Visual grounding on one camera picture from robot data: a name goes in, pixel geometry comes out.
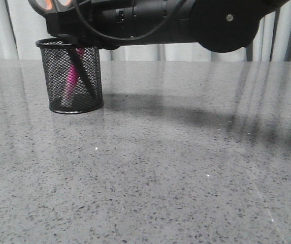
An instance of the gray countertop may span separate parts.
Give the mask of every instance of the gray countertop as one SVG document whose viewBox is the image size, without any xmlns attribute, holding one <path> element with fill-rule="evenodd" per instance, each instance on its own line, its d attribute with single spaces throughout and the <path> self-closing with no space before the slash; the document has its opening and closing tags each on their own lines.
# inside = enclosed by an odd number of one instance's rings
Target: gray countertop
<svg viewBox="0 0 291 244">
<path fill-rule="evenodd" d="M 291 243 L 291 63 L 102 76 L 62 115 L 41 62 L 0 61 L 0 243 Z"/>
</svg>

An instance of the black cable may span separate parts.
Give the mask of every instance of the black cable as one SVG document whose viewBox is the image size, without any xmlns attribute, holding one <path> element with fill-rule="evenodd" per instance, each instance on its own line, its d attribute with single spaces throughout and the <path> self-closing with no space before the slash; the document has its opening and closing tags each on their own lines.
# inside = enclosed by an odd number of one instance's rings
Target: black cable
<svg viewBox="0 0 291 244">
<path fill-rule="evenodd" d="M 93 26 L 91 26 L 86 19 L 83 17 L 79 4 L 77 3 L 77 0 L 73 0 L 73 5 L 74 8 L 76 10 L 76 13 L 78 14 L 78 17 L 80 18 L 81 22 L 83 23 L 83 25 L 94 35 L 100 37 L 100 38 L 104 38 L 106 40 L 110 40 L 110 41 L 138 41 L 141 40 L 143 38 L 146 38 L 148 36 L 150 36 L 151 34 L 155 33 L 156 31 L 158 31 L 159 29 L 161 29 L 177 12 L 178 10 L 184 5 L 184 3 L 187 0 L 180 0 L 177 5 L 172 9 L 172 11 L 170 12 L 170 14 L 163 20 L 160 22 L 159 25 L 157 25 L 156 27 L 154 27 L 152 30 L 150 30 L 149 32 L 142 34 L 138 37 L 132 37 L 132 38 L 120 38 L 120 37 L 113 37 L 113 36 L 109 36 L 106 34 L 103 34 L 101 32 L 99 32 L 98 30 L 96 30 Z"/>
</svg>

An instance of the wire mesh cup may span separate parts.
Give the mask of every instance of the wire mesh cup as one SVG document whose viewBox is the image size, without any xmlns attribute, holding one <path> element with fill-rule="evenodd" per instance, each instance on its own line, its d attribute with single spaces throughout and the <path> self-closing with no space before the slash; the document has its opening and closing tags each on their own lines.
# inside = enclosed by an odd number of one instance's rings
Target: wire mesh cup
<svg viewBox="0 0 291 244">
<path fill-rule="evenodd" d="M 77 114 L 103 106 L 99 50 L 78 47 L 51 38 L 39 40 L 49 109 L 56 113 Z"/>
</svg>

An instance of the orange light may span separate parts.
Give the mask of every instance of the orange light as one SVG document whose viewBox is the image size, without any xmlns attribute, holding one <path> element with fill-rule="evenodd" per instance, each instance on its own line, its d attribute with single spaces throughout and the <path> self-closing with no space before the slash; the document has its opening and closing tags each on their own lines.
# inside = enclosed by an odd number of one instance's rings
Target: orange light
<svg viewBox="0 0 291 244">
<path fill-rule="evenodd" d="M 46 10 L 50 10 L 53 8 L 53 3 L 51 0 L 37 0 L 37 4 Z"/>
<path fill-rule="evenodd" d="M 67 6 L 71 3 L 72 0 L 58 0 L 60 2 L 60 4 Z"/>
</svg>

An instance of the screw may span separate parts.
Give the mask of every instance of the screw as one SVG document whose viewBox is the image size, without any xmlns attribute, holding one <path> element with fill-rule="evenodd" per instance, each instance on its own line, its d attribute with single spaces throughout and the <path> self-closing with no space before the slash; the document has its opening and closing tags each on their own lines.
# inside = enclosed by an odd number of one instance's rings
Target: screw
<svg viewBox="0 0 291 244">
<path fill-rule="evenodd" d="M 233 15 L 232 15 L 232 14 L 228 14 L 228 15 L 227 15 L 227 21 L 228 21 L 228 22 L 232 22 L 233 20 L 234 20 Z"/>
</svg>

